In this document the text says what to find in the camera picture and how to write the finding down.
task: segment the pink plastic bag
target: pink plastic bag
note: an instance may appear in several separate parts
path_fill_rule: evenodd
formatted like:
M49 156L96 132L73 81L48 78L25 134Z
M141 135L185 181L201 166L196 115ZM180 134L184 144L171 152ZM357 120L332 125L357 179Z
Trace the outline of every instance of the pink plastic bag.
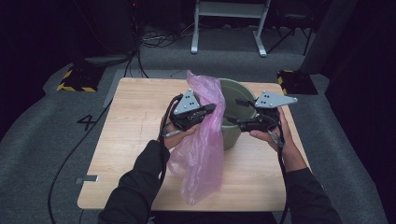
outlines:
M220 189L224 164L221 123L225 100L220 81L214 77L196 76L187 72L187 82L201 105L215 104L194 135L185 137L171 152L169 170L183 179L181 195L193 205Z

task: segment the gray carpet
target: gray carpet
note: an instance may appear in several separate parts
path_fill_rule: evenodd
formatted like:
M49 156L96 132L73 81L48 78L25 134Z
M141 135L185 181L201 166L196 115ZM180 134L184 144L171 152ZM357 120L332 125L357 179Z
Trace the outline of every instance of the gray carpet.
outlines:
M206 30L200 35L196 55L190 54L190 35L165 48L142 47L142 65L149 77L182 79L190 69L196 75L273 83L277 71L300 67L304 60L301 32L288 37L262 58L251 31L250 28ZM269 48L279 36L276 31L265 30L262 39ZM114 78L123 74L125 66L126 63L108 67L98 92L56 91L70 67L66 64L43 87L46 96L16 120L0 143L1 224L50 223L47 209L50 183L86 133L85 125L77 121L87 115L98 119L107 95L111 95ZM136 58L127 76L142 77ZM345 223L387 223L375 184L323 94L328 79L322 75L311 77L319 94L294 95L299 102L291 105L290 110L314 175L324 185ZM76 185L75 180L87 173L105 118L106 114L74 151L56 181L52 212L57 223L79 223L80 218L80 223L96 222L99 211L82 214L77 207L81 185Z

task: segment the person's arm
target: person's arm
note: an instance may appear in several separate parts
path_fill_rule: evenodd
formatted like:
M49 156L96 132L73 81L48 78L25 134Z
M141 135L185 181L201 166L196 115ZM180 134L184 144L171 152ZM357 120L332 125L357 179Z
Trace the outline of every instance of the person's arm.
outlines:
M322 186L312 175L300 150L294 144L289 124L282 108L279 109L285 145L282 159L286 170L286 192L290 206L292 223L342 223L337 211ZM273 133L280 135L276 129ZM277 144L268 133L251 131L250 135L259 138L278 151Z
M194 134L198 125L186 132L180 132L163 141L151 140L136 158L134 169L120 178L107 200L104 210L98 216L98 223L141 223L146 224L152 203L161 187L160 173L165 172L170 153L168 149L177 146L184 137ZM169 132L176 128L168 126Z

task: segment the wooden table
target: wooden table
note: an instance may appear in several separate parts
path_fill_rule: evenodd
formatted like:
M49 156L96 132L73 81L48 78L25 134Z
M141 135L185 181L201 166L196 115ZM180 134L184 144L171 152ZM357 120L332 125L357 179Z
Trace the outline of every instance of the wooden table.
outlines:
M258 97L262 91L282 93L277 84L244 82ZM186 80L123 78L116 90L105 126L78 197L83 209L103 209L120 177L130 171L150 139L156 139L171 99L188 88ZM289 108L283 106L297 147L306 156ZM242 133L224 152L223 183L219 191L196 205L180 195L181 179L166 173L153 210L176 211L282 211L286 194L276 153L267 143Z

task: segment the black jacket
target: black jacket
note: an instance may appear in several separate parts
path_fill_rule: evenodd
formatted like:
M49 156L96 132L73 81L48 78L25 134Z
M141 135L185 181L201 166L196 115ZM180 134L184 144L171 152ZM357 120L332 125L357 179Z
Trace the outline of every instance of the black jacket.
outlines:
M149 219L151 205L161 187L159 174L168 162L168 149L150 141L138 156L134 169L120 179L98 223L142 223ZM308 168L286 173L292 223L342 223L319 182Z

